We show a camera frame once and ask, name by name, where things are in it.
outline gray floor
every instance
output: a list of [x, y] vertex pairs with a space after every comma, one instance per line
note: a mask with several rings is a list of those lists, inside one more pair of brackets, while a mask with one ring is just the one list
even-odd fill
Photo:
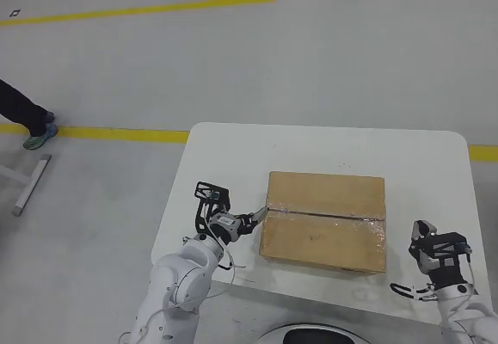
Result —
[[[9, 149], [20, 142], [0, 135], [0, 163], [29, 171], [39, 152]], [[0, 178], [0, 344], [113, 343], [130, 329], [182, 150], [58, 138], [40, 152], [53, 159], [21, 218], [9, 213], [20, 188]], [[498, 311], [498, 164], [472, 168]], [[200, 344], [250, 343], [292, 322], [334, 324], [376, 343], [441, 340], [428, 324], [242, 287], [201, 312]]]
[[[14, 3], [27, 17], [119, 1]], [[498, 1], [278, 0], [0, 28], [0, 77], [72, 126], [386, 127], [498, 144]]]

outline white table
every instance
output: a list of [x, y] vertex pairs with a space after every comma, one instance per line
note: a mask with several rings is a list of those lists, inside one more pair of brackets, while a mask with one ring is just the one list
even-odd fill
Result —
[[[467, 144], [455, 132], [199, 123], [176, 174], [153, 262], [176, 252], [182, 237], [194, 235], [198, 181], [230, 189], [232, 213], [255, 212], [265, 205], [272, 170], [384, 177], [386, 273], [367, 276], [268, 262], [258, 254], [259, 227], [230, 245], [236, 264], [247, 266], [237, 270], [236, 285], [439, 323], [435, 303], [410, 301], [389, 288], [391, 282], [418, 287], [428, 282], [408, 253], [413, 222], [426, 219], [441, 232], [467, 237], [476, 287], [491, 303]], [[469, 279], [465, 263], [462, 271]], [[231, 272], [219, 269], [213, 279], [229, 282]]]

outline leg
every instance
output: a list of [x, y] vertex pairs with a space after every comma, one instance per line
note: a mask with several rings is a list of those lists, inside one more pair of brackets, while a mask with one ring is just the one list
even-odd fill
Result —
[[47, 111], [33, 104], [25, 95], [0, 80], [0, 114], [25, 126], [33, 137], [46, 132], [45, 117]]

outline white stand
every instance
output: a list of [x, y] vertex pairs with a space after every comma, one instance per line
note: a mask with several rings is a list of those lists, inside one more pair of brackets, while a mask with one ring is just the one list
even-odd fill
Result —
[[44, 169], [46, 168], [51, 158], [52, 156], [50, 154], [43, 155], [40, 158], [39, 163], [36, 164], [36, 167], [34, 168], [34, 171], [30, 176], [22, 175], [21, 173], [16, 172], [13, 169], [8, 169], [7, 167], [0, 165], [0, 175], [25, 184], [25, 188], [23, 189], [22, 194], [19, 196], [19, 199], [15, 203], [14, 209], [11, 211], [11, 213], [15, 216], [21, 216], [28, 198], [33, 193], [36, 183], [39, 182], [39, 179], [42, 176], [42, 172], [44, 172]]

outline floor marking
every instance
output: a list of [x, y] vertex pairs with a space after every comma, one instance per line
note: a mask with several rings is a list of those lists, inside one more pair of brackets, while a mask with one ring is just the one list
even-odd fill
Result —
[[470, 160], [474, 162], [498, 163], [498, 145], [469, 145]]
[[[28, 131], [17, 124], [0, 123], [0, 133], [27, 135]], [[185, 144], [189, 132], [171, 130], [96, 128], [87, 126], [60, 126], [58, 136], [61, 138], [89, 138], [118, 141], [159, 142]]]
[[213, 7], [237, 6], [258, 3], [274, 3], [275, 0], [206, 0], [196, 3], [168, 3], [162, 5], [133, 9], [104, 9], [93, 12], [74, 13], [70, 15], [47, 15], [25, 19], [9, 19], [0, 21], [0, 27], [14, 25], [41, 24], [48, 22], [80, 21], [91, 18], [104, 18], [121, 15], [146, 15], [150, 13], [172, 12], [191, 9], [209, 9]]
[[[0, 133], [27, 135], [27, 130], [17, 124], [0, 123]], [[61, 138], [87, 138], [116, 141], [139, 141], [185, 144], [189, 132], [171, 130], [97, 128], [88, 126], [60, 126]], [[469, 145], [469, 157], [473, 162], [498, 163], [498, 145]]]

